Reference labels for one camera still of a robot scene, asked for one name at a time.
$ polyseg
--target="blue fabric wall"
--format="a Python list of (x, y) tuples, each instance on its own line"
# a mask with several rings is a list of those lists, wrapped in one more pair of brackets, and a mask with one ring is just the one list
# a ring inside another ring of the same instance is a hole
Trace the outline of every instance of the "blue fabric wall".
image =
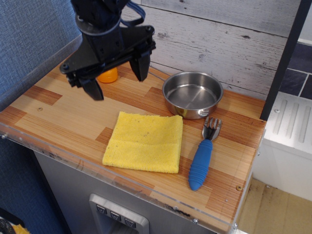
[(0, 111), (77, 49), (70, 0), (0, 2)]

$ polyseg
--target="floor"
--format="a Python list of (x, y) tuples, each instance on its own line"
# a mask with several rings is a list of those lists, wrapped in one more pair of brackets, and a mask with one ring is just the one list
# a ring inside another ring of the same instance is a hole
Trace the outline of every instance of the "floor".
[(248, 234), (311, 234), (312, 201), (253, 179), (238, 228)]

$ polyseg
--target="yellow object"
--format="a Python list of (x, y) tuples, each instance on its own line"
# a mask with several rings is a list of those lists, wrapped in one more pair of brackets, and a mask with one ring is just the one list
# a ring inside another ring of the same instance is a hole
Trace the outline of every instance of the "yellow object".
[(113, 68), (108, 70), (97, 77), (97, 80), (103, 83), (111, 83), (117, 80), (118, 78), (118, 71), (117, 68)]
[(20, 224), (19, 225), (12, 225), (16, 234), (30, 234), (30, 232), (23, 228)]
[(120, 112), (103, 165), (149, 172), (179, 171), (183, 120)]

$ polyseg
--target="blue handle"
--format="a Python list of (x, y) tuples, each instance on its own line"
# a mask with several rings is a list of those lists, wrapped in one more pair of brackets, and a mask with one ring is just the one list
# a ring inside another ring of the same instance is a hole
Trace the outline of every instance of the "blue handle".
[(189, 184), (193, 191), (199, 189), (206, 179), (212, 150), (213, 144), (207, 139), (198, 146), (189, 173)]

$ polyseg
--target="stainless steel bowl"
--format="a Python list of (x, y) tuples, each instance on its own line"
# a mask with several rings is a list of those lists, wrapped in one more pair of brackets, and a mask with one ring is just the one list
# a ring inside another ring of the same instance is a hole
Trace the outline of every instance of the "stainless steel bowl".
[(162, 86), (166, 106), (174, 115), (198, 119), (211, 114), (223, 96), (221, 83), (201, 72), (180, 72)]

